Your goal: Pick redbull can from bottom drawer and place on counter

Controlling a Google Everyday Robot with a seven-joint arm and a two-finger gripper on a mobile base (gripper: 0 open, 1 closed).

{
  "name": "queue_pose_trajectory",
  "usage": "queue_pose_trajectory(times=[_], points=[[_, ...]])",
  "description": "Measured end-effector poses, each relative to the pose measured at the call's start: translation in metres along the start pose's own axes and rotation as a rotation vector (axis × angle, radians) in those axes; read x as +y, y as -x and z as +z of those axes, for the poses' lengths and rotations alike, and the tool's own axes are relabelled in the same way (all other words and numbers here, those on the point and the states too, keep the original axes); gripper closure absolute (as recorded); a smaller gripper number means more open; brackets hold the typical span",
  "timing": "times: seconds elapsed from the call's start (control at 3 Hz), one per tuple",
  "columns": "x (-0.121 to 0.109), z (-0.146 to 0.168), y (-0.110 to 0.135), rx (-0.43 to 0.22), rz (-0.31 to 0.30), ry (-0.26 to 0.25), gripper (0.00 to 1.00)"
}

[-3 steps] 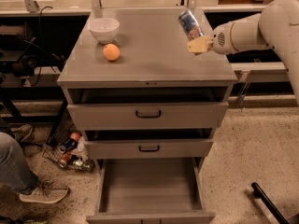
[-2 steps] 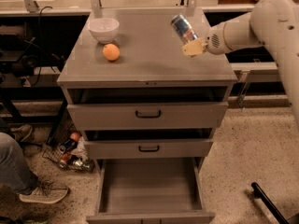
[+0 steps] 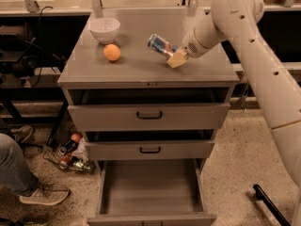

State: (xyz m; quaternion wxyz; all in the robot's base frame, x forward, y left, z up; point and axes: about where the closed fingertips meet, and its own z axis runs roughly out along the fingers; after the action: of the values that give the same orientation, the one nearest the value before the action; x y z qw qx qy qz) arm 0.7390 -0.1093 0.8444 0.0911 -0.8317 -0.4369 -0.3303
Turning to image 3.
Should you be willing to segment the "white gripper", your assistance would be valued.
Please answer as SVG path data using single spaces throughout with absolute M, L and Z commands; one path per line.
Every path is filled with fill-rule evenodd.
M 193 31 L 184 36 L 182 47 L 179 47 L 167 61 L 167 64 L 171 68 L 177 68 L 186 63 L 188 56 L 197 58 L 207 53 L 207 49 L 198 42 Z

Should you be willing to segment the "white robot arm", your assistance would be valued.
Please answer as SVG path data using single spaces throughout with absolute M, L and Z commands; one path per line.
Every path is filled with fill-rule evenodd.
M 263 39 L 263 0 L 212 0 L 210 13 L 185 35 L 167 61 L 176 68 L 228 41 L 238 57 L 283 165 L 301 191 L 301 88 Z

